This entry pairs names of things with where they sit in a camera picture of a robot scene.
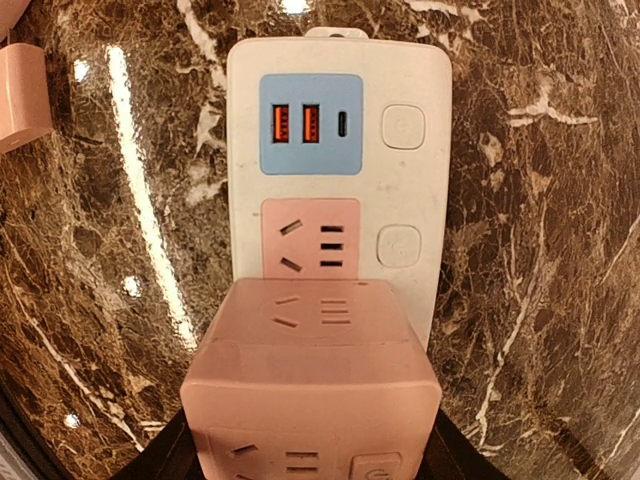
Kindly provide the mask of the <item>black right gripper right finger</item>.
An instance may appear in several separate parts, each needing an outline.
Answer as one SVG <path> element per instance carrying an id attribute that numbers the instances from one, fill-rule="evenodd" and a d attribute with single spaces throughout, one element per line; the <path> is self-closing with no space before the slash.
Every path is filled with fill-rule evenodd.
<path id="1" fill-rule="evenodd" d="M 428 479 L 504 479 L 440 409 L 427 443 Z"/>

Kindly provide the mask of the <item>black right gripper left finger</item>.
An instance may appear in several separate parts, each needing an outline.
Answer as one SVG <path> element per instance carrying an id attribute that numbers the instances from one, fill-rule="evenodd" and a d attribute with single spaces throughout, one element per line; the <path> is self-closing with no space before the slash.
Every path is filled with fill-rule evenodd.
<path id="1" fill-rule="evenodd" d="M 118 479 L 199 479 L 200 464 L 185 417 L 173 417 Z"/>

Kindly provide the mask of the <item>pink cube socket adapter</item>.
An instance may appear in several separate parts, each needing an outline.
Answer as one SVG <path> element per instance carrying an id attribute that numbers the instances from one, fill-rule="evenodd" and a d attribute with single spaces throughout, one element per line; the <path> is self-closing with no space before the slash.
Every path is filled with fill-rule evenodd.
<path id="1" fill-rule="evenodd" d="M 413 479 L 441 396 L 374 280 L 235 282 L 180 389 L 208 479 Z"/>

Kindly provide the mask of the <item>white multicolour power strip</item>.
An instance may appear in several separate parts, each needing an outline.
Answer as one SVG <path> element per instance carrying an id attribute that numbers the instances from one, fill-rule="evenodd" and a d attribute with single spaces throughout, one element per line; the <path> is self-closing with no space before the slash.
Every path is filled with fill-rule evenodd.
<path id="1" fill-rule="evenodd" d="M 452 66 L 355 28 L 252 38 L 227 58 L 235 279 L 383 280 L 422 342 L 443 251 Z"/>

